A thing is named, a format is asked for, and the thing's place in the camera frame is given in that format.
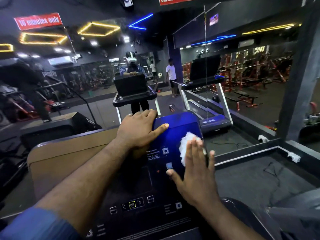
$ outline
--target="white cloth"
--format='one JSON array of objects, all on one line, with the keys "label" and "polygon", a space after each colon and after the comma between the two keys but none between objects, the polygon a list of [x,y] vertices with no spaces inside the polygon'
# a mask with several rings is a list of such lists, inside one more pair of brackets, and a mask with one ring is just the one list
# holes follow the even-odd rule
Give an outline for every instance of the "white cloth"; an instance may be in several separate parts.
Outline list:
[{"label": "white cloth", "polygon": [[[187,132],[186,136],[181,139],[179,151],[180,151],[180,157],[182,158],[181,163],[183,166],[186,166],[185,156],[186,156],[186,152],[187,152],[187,141],[192,140],[194,137],[197,137],[197,136],[191,132]],[[203,148],[203,154],[204,155],[207,154],[207,152],[204,148]]]},{"label": "white cloth", "polygon": [[176,70],[174,68],[174,65],[172,65],[172,66],[168,65],[167,66],[167,73],[169,73],[169,79],[170,80],[176,80],[177,79]]},{"label": "white cloth", "polygon": [[153,63],[150,65],[150,68],[151,68],[152,72],[156,72],[157,71],[156,70],[156,66]]}]

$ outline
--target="forearm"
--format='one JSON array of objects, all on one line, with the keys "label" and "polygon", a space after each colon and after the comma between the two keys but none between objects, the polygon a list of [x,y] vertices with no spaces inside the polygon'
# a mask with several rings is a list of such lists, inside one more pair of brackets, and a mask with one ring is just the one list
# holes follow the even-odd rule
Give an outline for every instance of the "forearm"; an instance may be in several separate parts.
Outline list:
[{"label": "forearm", "polygon": [[98,210],[129,149],[114,139],[42,198],[36,207],[52,210],[80,234]]},{"label": "forearm", "polygon": [[199,212],[222,240],[265,240],[260,234],[236,218],[222,203]]}]

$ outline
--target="person's left hand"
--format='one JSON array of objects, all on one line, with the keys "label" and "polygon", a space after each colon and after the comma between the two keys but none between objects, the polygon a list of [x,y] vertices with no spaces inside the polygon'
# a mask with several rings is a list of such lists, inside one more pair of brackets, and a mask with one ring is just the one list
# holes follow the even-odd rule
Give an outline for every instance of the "person's left hand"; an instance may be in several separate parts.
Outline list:
[{"label": "person's left hand", "polygon": [[161,133],[168,129],[169,124],[163,124],[152,130],[152,124],[157,116],[155,110],[145,110],[134,115],[127,115],[119,126],[116,139],[129,149],[142,148],[150,144]]}]

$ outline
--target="black shorts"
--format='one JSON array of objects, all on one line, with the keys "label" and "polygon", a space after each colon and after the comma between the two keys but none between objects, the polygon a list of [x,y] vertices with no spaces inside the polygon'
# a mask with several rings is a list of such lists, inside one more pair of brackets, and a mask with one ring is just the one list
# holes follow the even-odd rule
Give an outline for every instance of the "black shorts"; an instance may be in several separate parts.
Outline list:
[{"label": "black shorts", "polygon": [[175,79],[175,80],[170,80],[170,85],[171,85],[171,88],[174,88],[175,87],[175,83],[174,83],[174,81],[176,81],[177,79]]}]

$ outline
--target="hand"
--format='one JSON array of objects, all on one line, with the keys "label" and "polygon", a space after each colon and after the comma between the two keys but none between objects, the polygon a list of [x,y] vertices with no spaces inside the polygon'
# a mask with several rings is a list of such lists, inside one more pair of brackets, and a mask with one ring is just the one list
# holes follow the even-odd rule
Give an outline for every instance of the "hand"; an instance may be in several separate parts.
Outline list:
[{"label": "hand", "polygon": [[142,148],[149,145],[161,133],[168,129],[169,124],[163,124],[152,130],[152,124],[157,116],[155,110],[145,110],[134,115],[127,115],[119,126],[117,139],[129,149]]},{"label": "hand", "polygon": [[167,174],[176,184],[182,197],[202,214],[207,206],[221,203],[214,177],[214,151],[210,152],[207,167],[203,141],[194,137],[186,144],[185,162],[183,181],[173,169],[167,170]]}]

